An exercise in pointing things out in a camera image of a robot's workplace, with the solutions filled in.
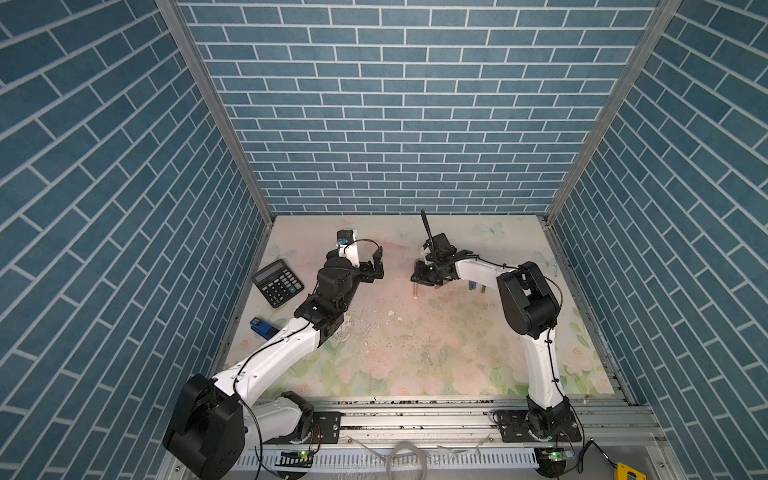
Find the floral tabletop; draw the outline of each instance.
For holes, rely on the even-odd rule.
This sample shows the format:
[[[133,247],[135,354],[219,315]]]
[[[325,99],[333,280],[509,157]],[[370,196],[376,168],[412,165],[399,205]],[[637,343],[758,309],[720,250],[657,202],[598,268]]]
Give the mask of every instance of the floral tabletop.
[[[557,282],[565,300],[557,328],[561,381],[568,394],[611,394],[605,370],[584,328],[568,286],[534,216],[433,216],[433,234],[445,232],[458,249],[492,262],[535,261]],[[252,288],[237,326],[227,365],[264,340],[255,316],[282,326],[316,282],[317,270],[336,243],[336,231],[357,229],[384,248],[384,279],[362,283],[344,324],[317,351],[297,362],[264,394],[293,390],[305,397],[525,396],[528,367],[521,337],[505,322],[495,290],[454,281],[439,289],[410,282],[426,239],[418,216],[278,217],[260,266],[278,258],[306,284],[305,292],[274,310]],[[372,244],[358,243],[370,260]]]

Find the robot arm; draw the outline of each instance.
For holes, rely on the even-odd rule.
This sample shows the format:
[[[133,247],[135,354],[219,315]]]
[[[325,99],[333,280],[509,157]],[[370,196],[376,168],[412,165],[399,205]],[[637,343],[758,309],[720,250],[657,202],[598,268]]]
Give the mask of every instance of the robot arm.
[[[336,249],[328,252],[317,272],[315,290],[277,335],[211,379],[197,374],[182,387],[163,446],[202,480],[219,480],[246,444],[278,436],[296,441],[307,437],[314,408],[297,394],[285,392],[273,402],[250,406],[338,330],[361,282],[384,277],[381,247],[372,262],[361,263],[355,231],[340,230],[337,238]]]
[[[444,233],[432,236],[426,214],[422,220],[428,239],[422,248],[424,260],[415,265],[412,282],[443,285],[451,280],[469,280],[497,290],[509,326],[523,336],[528,361],[528,421],[531,433],[545,439],[557,435],[570,409],[568,398],[558,388],[558,363],[554,352],[555,326],[560,305],[538,265],[498,265],[481,260],[469,250],[458,251]]]

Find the blue brick wallpaper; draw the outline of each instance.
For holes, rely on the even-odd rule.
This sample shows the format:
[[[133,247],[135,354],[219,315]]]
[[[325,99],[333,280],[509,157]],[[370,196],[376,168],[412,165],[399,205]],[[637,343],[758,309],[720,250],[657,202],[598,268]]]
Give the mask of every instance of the blue brick wallpaper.
[[[0,478],[153,478],[262,229],[152,0],[0,2]]]
[[[768,2],[684,0],[555,228],[691,478],[766,478]]]
[[[657,0],[182,0],[278,214],[542,214]]]

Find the calculator display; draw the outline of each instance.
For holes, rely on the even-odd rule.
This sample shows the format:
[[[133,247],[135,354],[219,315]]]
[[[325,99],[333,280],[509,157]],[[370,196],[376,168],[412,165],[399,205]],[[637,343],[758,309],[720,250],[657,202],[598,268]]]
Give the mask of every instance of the calculator display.
[[[253,276],[253,282],[254,283],[259,283],[260,281],[264,280],[269,275],[272,275],[273,273],[275,273],[276,271],[280,270],[281,268],[283,268],[283,265],[281,265],[280,263],[275,263],[270,268],[267,268],[266,270],[261,270],[259,273],[254,275]]]
[[[256,272],[251,280],[272,308],[283,305],[304,290],[296,275],[283,259],[275,260]]]

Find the butterfly pattern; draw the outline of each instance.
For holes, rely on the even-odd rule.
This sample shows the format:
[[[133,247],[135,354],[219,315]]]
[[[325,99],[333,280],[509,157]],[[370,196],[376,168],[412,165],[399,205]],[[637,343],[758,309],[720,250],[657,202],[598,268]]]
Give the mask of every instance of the butterfly pattern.
[[[544,269],[545,267],[549,267],[554,272],[554,276],[558,275],[560,267],[558,265],[558,261],[555,260],[554,257],[547,260],[541,252],[534,252],[533,260],[538,264],[539,268]]]
[[[295,250],[288,250],[287,252],[281,252],[279,245],[272,245],[266,251],[266,254],[269,255],[270,257],[272,257],[272,261],[280,260],[280,259],[286,260],[286,259],[289,259],[290,257],[293,257],[294,255],[296,255],[296,251]]]
[[[505,235],[504,234],[504,230],[503,230],[503,226],[502,226],[502,222],[496,222],[496,223],[493,224],[492,227],[489,227],[488,225],[484,225],[483,223],[480,223],[478,225],[478,227],[480,228],[480,231],[483,232],[483,234],[486,237],[496,236],[496,237],[502,237],[503,238],[504,235]]]

